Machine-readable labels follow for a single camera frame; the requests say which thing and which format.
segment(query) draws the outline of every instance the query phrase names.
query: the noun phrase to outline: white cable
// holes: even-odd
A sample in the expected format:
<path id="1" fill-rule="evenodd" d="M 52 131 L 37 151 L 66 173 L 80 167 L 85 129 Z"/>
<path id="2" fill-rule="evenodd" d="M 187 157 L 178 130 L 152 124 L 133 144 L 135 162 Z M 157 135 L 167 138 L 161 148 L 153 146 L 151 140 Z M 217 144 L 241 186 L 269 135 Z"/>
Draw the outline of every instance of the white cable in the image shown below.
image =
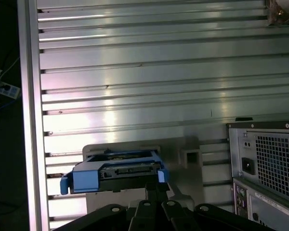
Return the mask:
<path id="1" fill-rule="evenodd" d="M 3 72 L 1 75 L 0 75 L 0 80 L 2 79 L 2 77 L 17 63 L 17 61 L 19 60 L 20 57 L 18 57 L 14 63 L 12 63 L 12 65 L 5 71 Z"/>

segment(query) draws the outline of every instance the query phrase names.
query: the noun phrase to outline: metal wall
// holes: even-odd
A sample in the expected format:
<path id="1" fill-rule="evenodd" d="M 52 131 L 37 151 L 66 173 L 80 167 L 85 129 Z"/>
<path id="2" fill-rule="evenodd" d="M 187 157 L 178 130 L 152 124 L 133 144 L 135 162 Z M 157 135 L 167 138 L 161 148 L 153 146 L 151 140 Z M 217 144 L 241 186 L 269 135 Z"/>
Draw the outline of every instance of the metal wall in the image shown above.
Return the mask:
<path id="1" fill-rule="evenodd" d="M 86 213 L 55 175 L 85 145 L 216 143 L 235 117 L 289 118 L 289 27 L 267 27 L 262 0 L 18 6 L 31 230 Z"/>

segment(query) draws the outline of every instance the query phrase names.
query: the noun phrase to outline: blue cable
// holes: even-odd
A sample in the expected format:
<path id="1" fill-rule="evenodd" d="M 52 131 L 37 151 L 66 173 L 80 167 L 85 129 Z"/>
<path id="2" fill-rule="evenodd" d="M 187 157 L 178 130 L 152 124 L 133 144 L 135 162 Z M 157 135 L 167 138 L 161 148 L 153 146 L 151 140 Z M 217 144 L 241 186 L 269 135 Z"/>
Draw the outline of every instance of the blue cable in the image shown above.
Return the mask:
<path id="1" fill-rule="evenodd" d="M 10 106 L 10 105 L 13 104 L 16 100 L 13 100 L 13 101 L 11 101 L 11 102 L 9 102 L 9 103 L 1 106 L 1 107 L 0 107 L 0 110 L 3 109 L 3 108 L 5 108 L 5 107 L 7 107 L 7 106 Z"/>

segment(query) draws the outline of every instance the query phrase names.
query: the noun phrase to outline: metal grille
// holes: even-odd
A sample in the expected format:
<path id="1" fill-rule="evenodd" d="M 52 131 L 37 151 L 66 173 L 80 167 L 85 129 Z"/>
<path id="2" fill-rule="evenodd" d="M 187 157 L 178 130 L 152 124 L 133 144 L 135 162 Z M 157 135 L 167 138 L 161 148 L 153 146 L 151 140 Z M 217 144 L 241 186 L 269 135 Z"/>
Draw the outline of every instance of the metal grille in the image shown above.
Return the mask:
<path id="1" fill-rule="evenodd" d="M 289 196 L 288 139 L 258 136 L 256 151 L 260 183 Z"/>

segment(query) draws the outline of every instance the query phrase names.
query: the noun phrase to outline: cable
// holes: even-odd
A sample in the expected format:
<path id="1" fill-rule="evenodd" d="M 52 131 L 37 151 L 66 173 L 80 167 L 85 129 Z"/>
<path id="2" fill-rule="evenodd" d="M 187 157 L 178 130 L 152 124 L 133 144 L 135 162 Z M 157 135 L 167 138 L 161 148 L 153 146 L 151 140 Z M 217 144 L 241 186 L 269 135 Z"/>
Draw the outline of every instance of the cable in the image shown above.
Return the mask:
<path id="1" fill-rule="evenodd" d="M 6 70 L 4 71 L 1 75 L 0 75 L 0 80 L 2 79 L 2 77 L 17 63 L 17 61 L 20 59 L 20 57 L 18 57 L 14 63 L 12 63 L 12 65 Z"/>
<path id="2" fill-rule="evenodd" d="M 11 204 L 11 203 L 8 203 L 8 202 L 5 202 L 5 201 L 0 201 L 0 205 L 12 207 L 12 208 L 17 208 L 18 207 L 18 205 L 14 205 L 14 204 Z"/>
<path id="3" fill-rule="evenodd" d="M 3 1 L 0 1 L 0 4 L 1 4 L 1 5 L 4 5 L 4 6 L 10 8 L 10 9 L 12 9 L 13 11 L 16 11 L 16 12 L 17 12 L 17 8 L 14 7 L 14 6 L 12 6 L 12 5 L 10 5 L 10 4 L 7 4 L 7 3 L 5 3 L 5 2 L 3 2 Z"/>
<path id="4" fill-rule="evenodd" d="M 18 45 L 17 43 L 15 43 L 15 45 L 12 46 L 12 48 L 7 52 L 7 54 L 5 55 L 4 59 L 3 59 L 3 62 L 2 62 L 2 65 L 1 65 L 1 68 L 0 68 L 0 71 L 3 71 L 4 68 L 5 68 L 5 65 L 6 65 L 6 61 L 8 60 L 9 56 L 12 54 L 12 52 L 14 51 L 15 48 L 17 48 Z"/>
<path id="5" fill-rule="evenodd" d="M 2 86 L 0 86 L 0 89 L 1 88 L 3 88 L 4 90 L 9 91 L 11 89 L 11 86 L 10 85 L 2 85 Z"/>
<path id="6" fill-rule="evenodd" d="M 0 213 L 0 216 L 3 216 L 3 215 L 7 215 L 7 214 L 11 214 L 13 212 L 15 212 L 16 210 L 20 209 L 26 202 L 22 202 L 21 205 L 17 206 L 16 208 L 8 211 L 8 212 L 5 212 L 5 213 Z"/>
<path id="7" fill-rule="evenodd" d="M 13 101 L 11 101 L 11 102 L 9 102 L 9 103 L 1 106 L 1 107 L 0 107 L 0 110 L 3 109 L 3 108 L 5 108 L 5 107 L 7 107 L 7 106 L 10 106 L 10 105 L 13 104 L 16 100 L 13 100 Z"/>

